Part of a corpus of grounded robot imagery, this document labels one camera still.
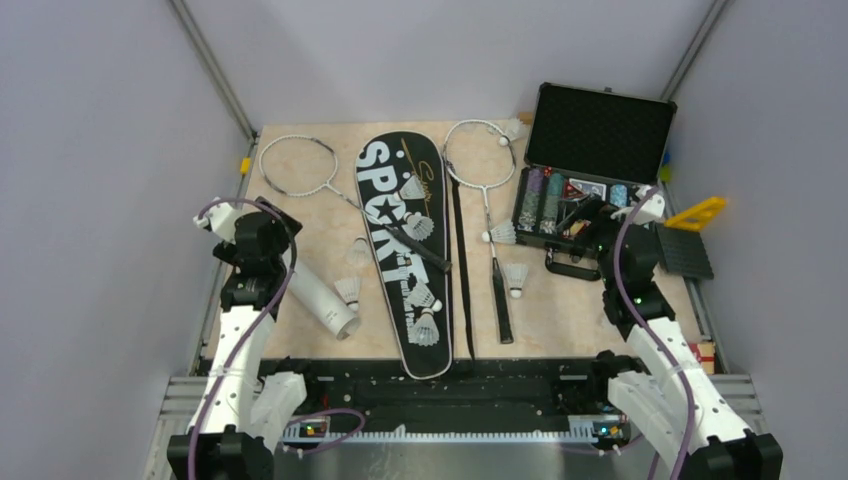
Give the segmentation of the shuttlecock on bag top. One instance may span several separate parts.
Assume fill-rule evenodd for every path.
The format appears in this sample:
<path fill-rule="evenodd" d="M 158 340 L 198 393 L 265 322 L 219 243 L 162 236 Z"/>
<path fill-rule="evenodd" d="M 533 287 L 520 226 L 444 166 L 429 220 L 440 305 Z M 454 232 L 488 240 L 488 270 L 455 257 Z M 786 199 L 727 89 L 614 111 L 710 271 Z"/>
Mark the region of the shuttlecock on bag top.
<path fill-rule="evenodd" d="M 395 193 L 399 200 L 424 200 L 427 192 L 424 184 L 417 175 L 410 176 L 403 186 Z"/>

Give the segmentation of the black perforated plate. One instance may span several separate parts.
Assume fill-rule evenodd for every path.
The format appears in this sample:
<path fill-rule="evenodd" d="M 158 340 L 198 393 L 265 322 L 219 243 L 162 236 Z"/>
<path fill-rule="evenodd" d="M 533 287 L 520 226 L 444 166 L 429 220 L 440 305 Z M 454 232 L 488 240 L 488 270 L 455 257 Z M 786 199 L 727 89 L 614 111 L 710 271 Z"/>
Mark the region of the black perforated plate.
<path fill-rule="evenodd" d="M 712 280 L 714 271 L 699 232 L 656 227 L 661 267 L 670 274 Z"/>

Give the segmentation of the black poker chip case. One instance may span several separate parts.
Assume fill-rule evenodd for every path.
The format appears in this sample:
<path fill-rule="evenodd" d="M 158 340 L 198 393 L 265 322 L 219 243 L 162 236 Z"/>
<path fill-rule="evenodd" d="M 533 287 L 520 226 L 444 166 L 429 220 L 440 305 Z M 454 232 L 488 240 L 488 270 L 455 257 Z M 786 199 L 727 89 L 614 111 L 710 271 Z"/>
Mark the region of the black poker chip case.
<path fill-rule="evenodd" d="M 523 155 L 512 222 L 520 245 L 545 252 L 556 275 L 596 281 L 599 262 L 573 262 L 572 212 L 581 200 L 600 198 L 627 207 L 638 187 L 653 185 L 678 107 L 662 101 L 553 83 L 538 89 Z"/>

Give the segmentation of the black racket bag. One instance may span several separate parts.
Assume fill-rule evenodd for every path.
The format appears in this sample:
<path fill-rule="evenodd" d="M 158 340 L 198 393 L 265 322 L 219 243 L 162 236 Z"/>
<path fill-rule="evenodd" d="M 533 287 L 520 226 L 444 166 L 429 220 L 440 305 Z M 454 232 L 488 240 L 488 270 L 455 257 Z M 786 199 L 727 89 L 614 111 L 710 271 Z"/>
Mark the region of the black racket bag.
<path fill-rule="evenodd" d="M 355 163 L 355 184 L 362 206 L 385 207 L 387 198 L 417 175 L 424 184 L 424 200 L 406 200 L 410 212 L 419 212 L 435 223 L 433 233 L 423 244 L 450 260 L 450 216 L 448 179 L 438 148 L 427 135 L 414 131 L 390 131 L 369 140 Z M 367 235 L 377 262 L 383 296 L 388 304 L 401 362 L 406 373 L 416 380 L 431 380 L 447 373 L 453 362 L 454 315 L 453 282 L 444 273 L 378 226 L 366 219 Z M 434 312 L 440 340 L 435 346 L 421 347 L 409 341 L 409 330 L 425 309 L 410 305 L 406 298 L 417 281 L 424 281 L 442 301 Z"/>

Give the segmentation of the shuttlecock at racket top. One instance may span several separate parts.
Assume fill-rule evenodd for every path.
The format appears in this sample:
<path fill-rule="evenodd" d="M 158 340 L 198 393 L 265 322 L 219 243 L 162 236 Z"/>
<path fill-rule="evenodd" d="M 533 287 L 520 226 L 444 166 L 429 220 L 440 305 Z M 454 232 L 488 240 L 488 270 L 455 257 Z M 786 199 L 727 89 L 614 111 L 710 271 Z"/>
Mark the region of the shuttlecock at racket top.
<path fill-rule="evenodd" d="M 513 141 L 526 137 L 529 133 L 529 127 L 530 125 L 520 118 L 508 119 L 501 128 L 502 133 L 498 139 L 499 145 L 505 147 Z"/>

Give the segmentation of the white shuttlecock tube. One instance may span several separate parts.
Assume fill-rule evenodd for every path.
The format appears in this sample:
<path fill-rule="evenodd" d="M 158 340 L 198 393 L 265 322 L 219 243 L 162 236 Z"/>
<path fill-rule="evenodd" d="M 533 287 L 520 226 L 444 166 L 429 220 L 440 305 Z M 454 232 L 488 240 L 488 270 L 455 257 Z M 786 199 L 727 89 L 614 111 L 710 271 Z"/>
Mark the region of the white shuttlecock tube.
<path fill-rule="evenodd" d="M 358 314 L 313 273 L 302 258 L 296 260 L 288 291 L 337 341 L 348 339 L 361 326 Z"/>

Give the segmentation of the yellow block at corner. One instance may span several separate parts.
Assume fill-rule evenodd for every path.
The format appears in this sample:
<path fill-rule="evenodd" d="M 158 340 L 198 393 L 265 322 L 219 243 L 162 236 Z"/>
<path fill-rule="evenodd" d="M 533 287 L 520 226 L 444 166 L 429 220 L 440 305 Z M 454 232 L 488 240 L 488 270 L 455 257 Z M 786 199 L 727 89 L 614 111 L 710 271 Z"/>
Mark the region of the yellow block at corner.
<path fill-rule="evenodd" d="M 670 183 L 672 179 L 672 170 L 669 165 L 663 165 L 659 170 L 659 180 L 663 183 Z"/>

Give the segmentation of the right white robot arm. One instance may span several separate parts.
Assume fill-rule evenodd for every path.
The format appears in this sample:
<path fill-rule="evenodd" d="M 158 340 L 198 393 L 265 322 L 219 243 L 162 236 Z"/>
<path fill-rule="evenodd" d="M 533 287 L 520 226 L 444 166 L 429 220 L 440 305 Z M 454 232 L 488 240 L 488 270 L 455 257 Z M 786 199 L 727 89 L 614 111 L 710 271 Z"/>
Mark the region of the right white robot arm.
<path fill-rule="evenodd" d="M 672 479 L 778 479 L 784 459 L 778 441 L 729 405 L 654 279 L 659 258 L 644 225 L 661 212 L 649 200 L 618 209 L 591 196 L 566 217 L 566 225 L 585 224 L 574 240 L 595 251 L 604 313 L 636 354 L 600 353 L 587 400 L 600 412 L 624 413 Z"/>

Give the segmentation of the left white badminton racket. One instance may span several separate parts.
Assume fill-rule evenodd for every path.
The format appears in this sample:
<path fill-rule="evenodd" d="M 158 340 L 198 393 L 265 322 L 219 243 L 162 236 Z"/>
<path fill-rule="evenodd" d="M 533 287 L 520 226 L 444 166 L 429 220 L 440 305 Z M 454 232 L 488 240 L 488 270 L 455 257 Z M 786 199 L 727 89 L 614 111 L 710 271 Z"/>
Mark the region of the left white badminton racket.
<path fill-rule="evenodd" d="M 293 159 L 282 161 L 292 169 L 286 178 L 280 175 L 275 165 L 266 165 L 265 156 L 271 151 L 280 155 L 295 154 Z M 326 189 L 359 210 L 369 224 L 387 231 L 397 242 L 420 255 L 426 262 L 444 273 L 450 271 L 451 262 L 444 254 L 432 252 L 423 241 L 415 241 L 403 231 L 403 216 L 410 212 L 403 200 L 389 196 L 385 207 L 360 205 L 333 185 L 339 166 L 338 156 L 331 146 L 319 138 L 301 134 L 279 136 L 269 141 L 256 155 L 256 167 L 274 191 L 288 197 L 301 198 Z"/>

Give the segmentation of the yellow plastic triangle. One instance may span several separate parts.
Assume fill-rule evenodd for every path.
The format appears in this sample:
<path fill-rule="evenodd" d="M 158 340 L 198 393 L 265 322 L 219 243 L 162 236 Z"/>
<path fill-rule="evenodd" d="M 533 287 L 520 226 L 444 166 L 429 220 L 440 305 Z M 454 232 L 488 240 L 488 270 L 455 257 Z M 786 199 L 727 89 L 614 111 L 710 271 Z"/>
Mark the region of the yellow plastic triangle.
<path fill-rule="evenodd" d="M 664 226 L 689 232 L 701 232 L 726 207 L 727 200 L 722 197 L 710 197 L 676 214 L 664 222 Z"/>

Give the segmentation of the translucent tube cap left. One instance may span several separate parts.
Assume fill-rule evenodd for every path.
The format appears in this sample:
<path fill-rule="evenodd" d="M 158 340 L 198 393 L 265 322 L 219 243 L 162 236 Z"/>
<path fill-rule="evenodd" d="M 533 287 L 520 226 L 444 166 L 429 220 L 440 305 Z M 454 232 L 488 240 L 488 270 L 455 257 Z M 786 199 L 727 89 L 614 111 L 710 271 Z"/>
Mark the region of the translucent tube cap left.
<path fill-rule="evenodd" d="M 373 258 L 369 241 L 365 237 L 357 237 L 347 250 L 345 260 L 355 269 L 362 269 L 370 265 Z"/>

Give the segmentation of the shuttlecock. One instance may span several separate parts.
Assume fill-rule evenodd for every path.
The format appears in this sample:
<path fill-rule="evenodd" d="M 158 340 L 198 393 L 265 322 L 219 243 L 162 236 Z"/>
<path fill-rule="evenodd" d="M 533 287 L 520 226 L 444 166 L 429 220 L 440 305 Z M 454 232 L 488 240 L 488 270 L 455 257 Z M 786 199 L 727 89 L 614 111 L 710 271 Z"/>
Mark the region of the shuttlecock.
<path fill-rule="evenodd" d="M 503 266 L 503 273 L 512 298 L 521 298 L 529 274 L 529 267 L 524 263 L 508 263 Z"/>
<path fill-rule="evenodd" d="M 435 296 L 424 281 L 416 282 L 406 300 L 412 306 L 427 308 L 434 312 L 439 312 L 443 308 L 442 301 Z"/>
<path fill-rule="evenodd" d="M 419 212 L 407 212 L 403 216 L 402 229 L 413 240 L 421 242 L 433 233 L 435 223 L 431 218 Z"/>
<path fill-rule="evenodd" d="M 440 333 L 434 318 L 434 311 L 425 308 L 409 330 L 409 341 L 421 347 L 435 346 L 440 340 Z"/>
<path fill-rule="evenodd" d="M 515 244 L 517 242 L 516 228 L 513 222 L 507 219 L 484 231 L 481 239 L 488 243 Z"/>
<path fill-rule="evenodd" d="M 346 306 L 351 311 L 358 312 L 360 308 L 361 278 L 359 276 L 341 278 L 334 282 L 334 287 Z"/>
<path fill-rule="evenodd" d="M 502 133 L 498 139 L 499 145 L 505 147 L 513 141 L 526 137 L 529 133 L 529 127 L 530 125 L 520 118 L 508 119 L 501 128 Z"/>
<path fill-rule="evenodd" d="M 403 186 L 395 193 L 399 200 L 424 200 L 427 192 L 424 184 L 417 175 L 410 176 Z"/>

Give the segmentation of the white badminton racket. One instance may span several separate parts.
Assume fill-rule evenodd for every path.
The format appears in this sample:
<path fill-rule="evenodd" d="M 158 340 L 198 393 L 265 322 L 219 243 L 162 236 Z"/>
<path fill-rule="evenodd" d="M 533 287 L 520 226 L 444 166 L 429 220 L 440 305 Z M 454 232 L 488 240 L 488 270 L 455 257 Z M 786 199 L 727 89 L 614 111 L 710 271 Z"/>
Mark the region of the white badminton racket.
<path fill-rule="evenodd" d="M 292 169 L 286 178 L 280 175 L 275 165 L 266 165 L 265 156 L 271 151 L 280 155 L 295 154 L 293 159 L 282 161 Z M 269 141 L 256 155 L 256 167 L 274 191 L 288 197 L 301 198 L 326 189 L 359 210 L 369 224 L 387 231 L 397 242 L 420 255 L 426 262 L 444 273 L 450 271 L 451 262 L 444 254 L 432 252 L 423 241 L 415 241 L 403 231 L 403 216 L 410 212 L 403 200 L 389 196 L 385 207 L 360 205 L 333 185 L 339 166 L 338 156 L 331 146 L 319 138 L 301 134 L 279 136 Z"/>
<path fill-rule="evenodd" d="M 497 177 L 486 179 L 489 167 L 476 164 L 472 158 L 481 147 L 483 138 L 495 143 L 499 152 L 503 152 L 503 160 L 495 159 L 492 169 Z M 498 259 L 496 247 L 495 225 L 492 219 L 489 192 L 508 183 L 517 168 L 517 159 L 511 139 L 505 130 L 496 123 L 483 119 L 465 119 L 455 123 L 448 131 L 443 146 L 442 158 L 448 167 L 449 175 L 460 185 L 477 190 L 482 195 L 482 208 L 485 218 L 485 233 L 491 257 L 491 285 L 494 299 L 494 309 L 498 327 L 499 343 L 509 345 L 514 342 L 514 334 L 510 319 L 509 301 L 506 280 Z"/>

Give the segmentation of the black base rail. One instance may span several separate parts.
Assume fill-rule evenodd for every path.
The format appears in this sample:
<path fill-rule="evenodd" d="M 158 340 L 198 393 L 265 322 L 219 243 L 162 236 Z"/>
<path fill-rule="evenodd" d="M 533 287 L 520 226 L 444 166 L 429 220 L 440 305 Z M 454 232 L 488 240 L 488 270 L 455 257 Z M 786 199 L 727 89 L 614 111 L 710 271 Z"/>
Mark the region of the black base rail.
<path fill-rule="evenodd" d="M 397 360 L 266 359 L 248 380 L 300 374 L 304 415 L 328 410 L 324 433 L 356 441 L 541 441 L 623 449 L 640 439 L 629 419 L 601 398 L 601 364 L 591 358 L 462 359 L 431 380 Z"/>

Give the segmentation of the right white badminton racket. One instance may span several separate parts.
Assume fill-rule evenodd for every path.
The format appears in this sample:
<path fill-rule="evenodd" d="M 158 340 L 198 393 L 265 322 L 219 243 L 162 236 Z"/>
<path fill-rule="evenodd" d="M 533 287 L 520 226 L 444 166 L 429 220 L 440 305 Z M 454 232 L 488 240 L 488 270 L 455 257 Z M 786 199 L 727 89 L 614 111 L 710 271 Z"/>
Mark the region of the right white badminton racket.
<path fill-rule="evenodd" d="M 481 147 L 483 138 L 495 143 L 499 152 L 503 152 L 503 160 L 495 159 L 492 169 L 497 177 L 486 179 L 489 167 L 476 164 L 472 158 Z M 491 285 L 494 299 L 494 309 L 498 327 L 499 343 L 509 345 L 514 342 L 514 334 L 510 319 L 509 301 L 506 280 L 498 259 L 496 247 L 495 225 L 492 219 L 489 192 L 508 183 L 517 168 L 517 159 L 511 139 L 505 130 L 496 123 L 483 119 L 465 119 L 455 123 L 448 131 L 443 146 L 442 158 L 448 167 L 449 175 L 460 185 L 477 190 L 482 195 L 482 208 L 485 218 L 485 233 L 491 257 Z"/>

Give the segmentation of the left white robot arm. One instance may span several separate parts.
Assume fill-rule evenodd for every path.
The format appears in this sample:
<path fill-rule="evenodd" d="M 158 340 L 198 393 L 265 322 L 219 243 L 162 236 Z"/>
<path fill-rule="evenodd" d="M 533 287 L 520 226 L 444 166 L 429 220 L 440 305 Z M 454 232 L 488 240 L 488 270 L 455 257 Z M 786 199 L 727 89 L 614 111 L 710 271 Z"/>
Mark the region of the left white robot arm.
<path fill-rule="evenodd" d="M 206 388 L 186 432 L 170 437 L 166 458 L 177 479 L 270 479 L 274 447 L 251 410 L 302 225 L 264 197 L 216 198 L 195 223 L 219 237 L 213 255 L 232 271 L 219 294 L 221 337 Z"/>

